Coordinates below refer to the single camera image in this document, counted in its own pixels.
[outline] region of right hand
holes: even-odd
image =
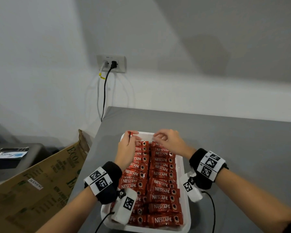
[[[190,159],[196,152],[196,149],[186,145],[184,140],[179,136],[178,131],[172,129],[160,129],[155,133],[153,140],[162,144],[170,152]]]

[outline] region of white label on cardboard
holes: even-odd
[[[25,154],[27,154],[27,151],[24,152],[6,152],[0,154],[0,158],[21,158]]]
[[[33,185],[35,188],[37,188],[38,190],[43,189],[43,186],[41,186],[37,181],[35,181],[33,178],[30,178],[28,180],[28,182]]]

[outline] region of white tray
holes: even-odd
[[[139,137],[141,137],[142,141],[149,141],[152,142],[154,133],[149,132],[139,132]],[[117,229],[122,231],[134,231],[134,232],[140,232],[140,233],[167,233],[170,231],[176,231],[176,232],[182,232],[187,233],[190,230],[191,227],[191,215],[190,215],[190,207],[189,207],[189,200],[188,196],[186,194],[186,191],[184,190],[183,186],[180,186],[179,178],[184,175],[184,167],[183,167],[183,159],[181,156],[176,155],[176,169],[177,169],[177,184],[178,188],[180,189],[180,199],[179,202],[181,204],[182,214],[183,214],[183,225],[179,227],[160,227],[158,229],[152,229],[148,227],[137,227],[137,226],[131,226],[131,225],[122,225],[120,223],[116,223],[111,221],[111,216],[107,217],[104,221],[104,224],[111,229]],[[110,212],[110,206],[111,204],[102,205],[101,207],[101,219],[104,219],[104,217]]]

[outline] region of plug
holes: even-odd
[[[116,63],[116,61],[112,61],[111,62],[111,68],[112,69],[115,69],[117,67],[117,63]]]

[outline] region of gray table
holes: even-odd
[[[83,179],[107,161],[113,161],[118,142],[127,129],[156,132],[178,130],[196,148],[222,156],[233,172],[272,193],[291,206],[291,123],[109,107],[89,151],[70,200],[83,190]],[[185,171],[189,162],[184,160]],[[215,232],[260,232],[260,230],[214,184],[209,190],[216,207]],[[101,222],[97,204],[79,232],[94,232]],[[213,209],[204,197],[190,202],[190,232],[211,232]],[[100,232],[117,232],[104,225]]]

